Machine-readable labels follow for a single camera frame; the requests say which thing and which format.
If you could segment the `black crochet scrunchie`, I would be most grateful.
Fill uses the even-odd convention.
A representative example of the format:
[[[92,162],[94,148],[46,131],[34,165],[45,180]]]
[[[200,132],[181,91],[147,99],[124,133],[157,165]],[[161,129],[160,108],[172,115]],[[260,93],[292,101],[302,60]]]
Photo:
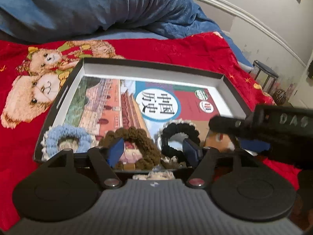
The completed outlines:
[[[196,158],[196,154],[189,153],[186,145],[191,142],[200,146],[200,131],[190,120],[174,119],[167,121],[154,134],[157,148],[161,152],[161,165],[165,169],[182,169],[192,165],[189,157]]]

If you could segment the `brown cookie snack packet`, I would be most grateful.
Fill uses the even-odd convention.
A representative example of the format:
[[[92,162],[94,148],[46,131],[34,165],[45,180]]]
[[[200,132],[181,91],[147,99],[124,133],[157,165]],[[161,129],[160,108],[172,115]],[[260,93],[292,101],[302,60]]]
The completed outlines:
[[[240,147],[240,144],[235,136],[209,130],[204,142],[204,147],[213,147],[222,153],[233,152]]]

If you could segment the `brown crochet scrunchie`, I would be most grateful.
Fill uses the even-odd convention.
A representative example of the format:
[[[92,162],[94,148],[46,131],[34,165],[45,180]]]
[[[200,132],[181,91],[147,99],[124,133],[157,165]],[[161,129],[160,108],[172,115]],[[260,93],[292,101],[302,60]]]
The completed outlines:
[[[99,141],[99,146],[108,148],[118,138],[134,143],[139,149],[142,158],[135,162],[135,170],[152,170],[160,164],[161,153],[144,129],[135,127],[125,129],[121,127],[115,132],[108,131],[106,136]]]

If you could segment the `black shallow cardboard box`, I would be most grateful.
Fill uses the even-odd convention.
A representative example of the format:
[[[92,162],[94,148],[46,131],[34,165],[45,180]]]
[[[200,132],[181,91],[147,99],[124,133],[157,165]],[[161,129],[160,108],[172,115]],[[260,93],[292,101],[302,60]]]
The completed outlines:
[[[39,134],[33,156],[36,162],[43,162],[41,161],[40,141],[44,133],[49,127],[65,124],[69,104],[78,84],[85,76],[205,87],[211,90],[211,95],[219,110],[218,115],[245,118],[250,114],[250,108],[225,74],[143,61],[85,58],[78,62],[60,89],[56,88],[56,80],[51,76],[43,76],[38,81],[38,86],[44,93],[54,98],[54,103]]]

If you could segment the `Chinese history textbook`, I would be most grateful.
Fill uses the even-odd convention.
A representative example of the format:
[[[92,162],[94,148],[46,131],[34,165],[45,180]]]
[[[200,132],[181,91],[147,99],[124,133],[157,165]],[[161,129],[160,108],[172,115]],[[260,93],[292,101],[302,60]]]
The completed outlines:
[[[93,138],[93,147],[99,146],[108,131],[121,127],[144,129],[156,145],[154,134],[164,123],[190,120],[200,131],[201,145],[209,120],[218,114],[209,88],[85,76],[73,95],[64,123],[84,128]],[[102,148],[106,157],[108,148]],[[112,168],[135,170],[134,164],[141,158],[137,146],[124,141],[124,152]]]

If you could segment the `round dark metal stool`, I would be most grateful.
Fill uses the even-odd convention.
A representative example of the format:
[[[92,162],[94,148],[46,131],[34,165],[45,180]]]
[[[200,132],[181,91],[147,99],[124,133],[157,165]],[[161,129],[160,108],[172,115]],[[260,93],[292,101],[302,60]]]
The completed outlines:
[[[258,76],[260,75],[260,73],[264,73],[267,78],[265,80],[265,82],[263,83],[262,88],[265,89],[267,83],[269,82],[269,80],[271,81],[271,84],[268,88],[268,93],[270,93],[275,85],[275,83],[277,82],[277,80],[279,79],[279,75],[269,66],[267,66],[266,64],[258,61],[258,60],[254,60],[253,62],[253,66],[256,67],[258,69],[256,75],[254,76],[254,80],[256,81]]]

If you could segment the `light blue crochet scrunchie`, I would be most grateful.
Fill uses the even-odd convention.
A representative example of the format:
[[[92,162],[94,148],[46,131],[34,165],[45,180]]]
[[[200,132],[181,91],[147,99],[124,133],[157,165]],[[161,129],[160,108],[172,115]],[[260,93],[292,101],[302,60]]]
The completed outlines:
[[[41,161],[47,161],[66,149],[73,150],[74,153],[85,153],[92,144],[93,138],[84,128],[67,124],[49,127],[40,141]]]

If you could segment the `red teddy bear blanket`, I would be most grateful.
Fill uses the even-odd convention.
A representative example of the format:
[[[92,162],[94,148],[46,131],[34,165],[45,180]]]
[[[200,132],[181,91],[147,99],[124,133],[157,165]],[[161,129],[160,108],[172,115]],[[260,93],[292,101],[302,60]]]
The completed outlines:
[[[50,42],[67,59],[82,58],[102,75],[113,67],[117,76],[148,69],[155,79],[165,72],[169,81],[207,85],[223,76],[248,110],[259,103],[272,104],[270,96],[254,87],[227,42],[214,33],[183,39],[110,40],[122,60],[101,61],[84,46],[72,41]],[[290,220],[253,223],[222,212],[202,189],[192,189],[182,181],[128,181],[119,189],[105,190],[91,209],[62,222],[40,222],[19,217],[12,195],[24,178],[41,171],[33,160],[39,129],[48,113],[17,121],[14,129],[1,127],[1,230],[11,234],[301,234]]]

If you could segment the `blue plush duvet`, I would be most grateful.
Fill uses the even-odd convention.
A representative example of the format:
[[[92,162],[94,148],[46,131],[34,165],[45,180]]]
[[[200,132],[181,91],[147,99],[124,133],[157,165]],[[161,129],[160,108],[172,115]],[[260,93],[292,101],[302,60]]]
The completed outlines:
[[[46,43],[113,26],[169,39],[221,31],[193,0],[1,0],[1,40]]]

